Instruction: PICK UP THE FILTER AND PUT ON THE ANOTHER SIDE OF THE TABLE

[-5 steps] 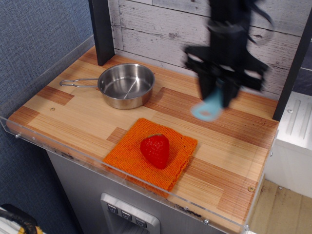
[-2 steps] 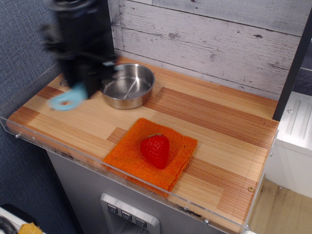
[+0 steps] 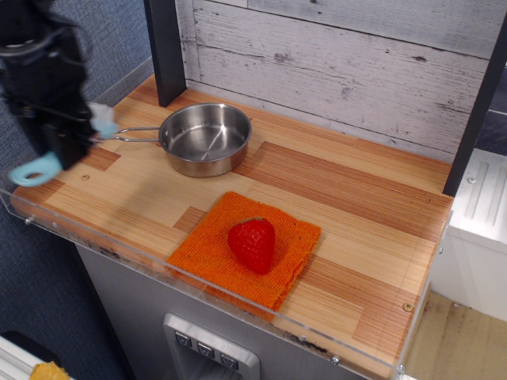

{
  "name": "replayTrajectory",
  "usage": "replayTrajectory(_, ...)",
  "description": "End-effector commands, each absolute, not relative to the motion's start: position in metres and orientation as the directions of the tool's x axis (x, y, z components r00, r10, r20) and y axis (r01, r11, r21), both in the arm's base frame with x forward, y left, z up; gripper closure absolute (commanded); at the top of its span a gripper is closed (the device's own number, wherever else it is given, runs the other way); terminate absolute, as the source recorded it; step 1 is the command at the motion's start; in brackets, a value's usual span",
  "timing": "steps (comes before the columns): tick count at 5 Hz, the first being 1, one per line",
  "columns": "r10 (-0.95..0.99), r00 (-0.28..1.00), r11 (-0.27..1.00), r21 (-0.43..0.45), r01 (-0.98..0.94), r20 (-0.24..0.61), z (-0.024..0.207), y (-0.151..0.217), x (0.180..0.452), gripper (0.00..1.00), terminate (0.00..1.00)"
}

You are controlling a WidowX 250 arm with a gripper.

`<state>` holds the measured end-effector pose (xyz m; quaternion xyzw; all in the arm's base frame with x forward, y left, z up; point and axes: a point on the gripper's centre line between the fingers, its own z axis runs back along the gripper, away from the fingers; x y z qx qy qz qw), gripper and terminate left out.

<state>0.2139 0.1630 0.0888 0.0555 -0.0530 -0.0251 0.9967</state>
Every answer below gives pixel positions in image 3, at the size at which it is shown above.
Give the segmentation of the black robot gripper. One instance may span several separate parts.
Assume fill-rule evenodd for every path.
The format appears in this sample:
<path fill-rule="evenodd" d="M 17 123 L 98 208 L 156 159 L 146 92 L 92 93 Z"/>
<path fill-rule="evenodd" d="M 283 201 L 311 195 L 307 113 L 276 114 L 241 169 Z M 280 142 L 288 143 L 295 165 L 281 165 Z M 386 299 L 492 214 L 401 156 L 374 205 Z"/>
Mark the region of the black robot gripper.
<path fill-rule="evenodd" d="M 1 3 L 1 87 L 20 127 L 42 127 L 64 170 L 93 145 L 91 111 L 82 98 L 86 32 L 54 13 L 49 1 Z"/>

